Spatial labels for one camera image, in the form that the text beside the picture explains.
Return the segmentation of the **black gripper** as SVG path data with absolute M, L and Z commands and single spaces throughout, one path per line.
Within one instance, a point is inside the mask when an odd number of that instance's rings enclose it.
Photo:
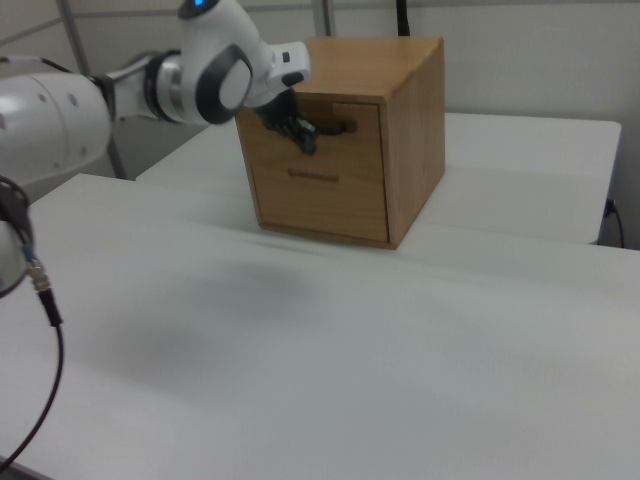
M 287 89 L 273 100 L 253 109 L 265 128 L 289 139 L 305 154 L 314 154 L 319 135 L 317 127 L 299 117 L 296 95 Z

